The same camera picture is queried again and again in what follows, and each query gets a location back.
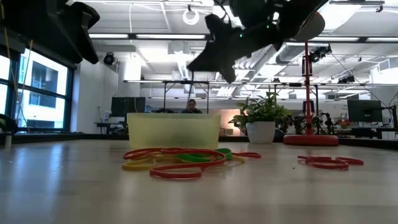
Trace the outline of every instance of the black robotic arm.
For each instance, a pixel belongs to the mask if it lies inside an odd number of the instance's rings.
[[[206,25],[214,40],[189,64],[191,71],[220,72],[231,83],[235,81],[235,60],[274,45],[276,50],[284,40],[293,38],[306,22],[328,0],[230,0],[234,16],[244,29],[224,23],[214,14],[206,16]]]

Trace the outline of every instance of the computer monitor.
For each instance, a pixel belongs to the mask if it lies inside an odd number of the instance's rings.
[[[352,122],[383,122],[378,100],[347,100],[348,118]]]
[[[145,97],[113,97],[112,117],[125,117],[127,113],[145,113]]]

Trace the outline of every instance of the rubber band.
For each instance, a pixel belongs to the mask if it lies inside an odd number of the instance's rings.
[[[348,170],[349,165],[364,164],[364,162],[359,159],[347,157],[336,157],[336,159],[332,159],[332,157],[327,156],[297,156],[297,158],[303,159],[307,165],[321,169]]]
[[[347,158],[347,157],[336,157],[336,160],[341,160],[344,161],[350,165],[363,165],[364,162],[359,159],[352,159],[352,158]]]
[[[168,179],[192,179],[202,176],[202,172],[215,166],[232,167],[245,163],[241,157],[260,158],[255,152],[232,153],[230,149],[223,148],[217,150],[209,149],[182,149],[182,148],[148,148],[138,149],[125,153],[125,162],[122,167],[125,170],[150,170],[149,174],[153,177]],[[156,167],[158,162],[173,161],[182,164]],[[226,161],[237,161],[237,164],[228,166]],[[197,172],[175,173],[168,172],[186,168],[197,168]]]
[[[311,165],[316,168],[321,169],[338,169],[338,170],[348,170],[348,163],[341,160],[333,160],[333,159],[322,159],[322,158],[310,158],[305,161],[307,165]]]

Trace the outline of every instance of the yellow plastic container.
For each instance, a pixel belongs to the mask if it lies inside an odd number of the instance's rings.
[[[129,113],[130,146],[217,149],[220,114]]]

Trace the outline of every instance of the desk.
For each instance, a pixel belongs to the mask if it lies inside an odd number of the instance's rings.
[[[353,135],[355,135],[356,138],[376,137],[378,139],[382,139],[383,132],[396,132],[396,129],[394,129],[394,128],[352,128],[351,132],[353,133]]]
[[[97,128],[105,128],[105,133],[110,134],[110,128],[111,125],[122,125],[124,126],[123,123],[95,123],[97,125]]]
[[[128,141],[23,144],[13,146],[12,154],[0,150],[1,223],[49,223],[49,214],[57,224],[398,223],[396,151],[278,143],[219,147],[258,152],[262,159],[174,181],[122,170]],[[61,158],[56,164],[54,155]],[[298,155],[352,155],[365,166],[323,170],[298,163]]]

